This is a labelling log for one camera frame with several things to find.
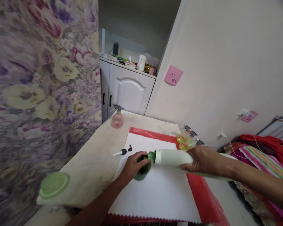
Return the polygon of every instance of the white cabinet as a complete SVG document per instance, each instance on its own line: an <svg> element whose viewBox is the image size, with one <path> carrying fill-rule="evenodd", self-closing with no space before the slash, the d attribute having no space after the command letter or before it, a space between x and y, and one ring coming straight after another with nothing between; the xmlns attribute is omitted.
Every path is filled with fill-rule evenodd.
<svg viewBox="0 0 283 226"><path fill-rule="evenodd" d="M114 113L110 112L113 104L118 104L127 111L144 115L155 79L102 60L100 62L103 97L102 123Z"/></svg>
<svg viewBox="0 0 283 226"><path fill-rule="evenodd" d="M102 88L102 123L107 120L110 64L100 61Z"/></svg>

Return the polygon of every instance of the pink spray bottle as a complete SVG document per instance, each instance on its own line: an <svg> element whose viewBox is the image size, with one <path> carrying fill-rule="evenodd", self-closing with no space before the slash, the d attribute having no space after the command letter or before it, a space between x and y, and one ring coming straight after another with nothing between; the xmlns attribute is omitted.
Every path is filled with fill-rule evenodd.
<svg viewBox="0 0 283 226"><path fill-rule="evenodd" d="M111 126L113 128L118 129L118 128L121 128L124 124L124 117L121 112L121 110L124 110L124 108L122 108L121 106L117 104L113 104L113 108L111 111L113 111L114 109L116 109L116 114L112 118Z"/></svg>

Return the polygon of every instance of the red cloth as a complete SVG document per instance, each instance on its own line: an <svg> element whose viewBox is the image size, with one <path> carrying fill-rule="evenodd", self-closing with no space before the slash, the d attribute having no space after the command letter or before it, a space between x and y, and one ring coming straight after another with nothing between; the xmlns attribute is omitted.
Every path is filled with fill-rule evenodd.
<svg viewBox="0 0 283 226"><path fill-rule="evenodd" d="M241 135L239 136L240 139L242 140L248 140L248 141L255 141L255 136L254 135ZM257 142L263 142L270 146L275 152L276 156L281 164L283 164L283 141L276 137L271 137L271 136L266 136L266 137L260 137L256 136Z"/></svg>

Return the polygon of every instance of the hand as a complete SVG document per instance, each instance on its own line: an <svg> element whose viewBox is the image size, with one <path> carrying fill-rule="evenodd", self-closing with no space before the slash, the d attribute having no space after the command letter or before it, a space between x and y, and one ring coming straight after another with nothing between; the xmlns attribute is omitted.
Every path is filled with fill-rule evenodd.
<svg viewBox="0 0 283 226"><path fill-rule="evenodd" d="M142 155L148 155L147 152L136 152L134 155L128 157L126 164L119 175L119 179L129 183L133 177L137 174L137 172L146 164L149 163L148 159L144 159L140 162L137 162L137 159Z"/></svg>
<svg viewBox="0 0 283 226"><path fill-rule="evenodd" d="M197 145L187 151L193 159L193 164L182 164L181 169L190 173L206 173L215 176L227 176L228 166L231 163L230 158L222 156L209 147Z"/></svg>

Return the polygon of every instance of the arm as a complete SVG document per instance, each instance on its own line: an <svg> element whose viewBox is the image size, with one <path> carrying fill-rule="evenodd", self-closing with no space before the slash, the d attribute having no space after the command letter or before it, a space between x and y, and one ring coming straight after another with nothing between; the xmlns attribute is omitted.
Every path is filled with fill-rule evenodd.
<svg viewBox="0 0 283 226"><path fill-rule="evenodd" d="M72 218L66 226L101 225L116 197L133 179L140 168L149 162L148 159L144 159L137 163L136 161L141 155L148 155L148 153L137 152L129 156L119 177L113 181L99 197Z"/></svg>
<svg viewBox="0 0 283 226"><path fill-rule="evenodd" d="M283 210L283 180L260 171L248 164L227 158L216 151L196 146L187 151L193 164L183 164L181 169L189 172L201 172L236 180L257 191Z"/></svg>

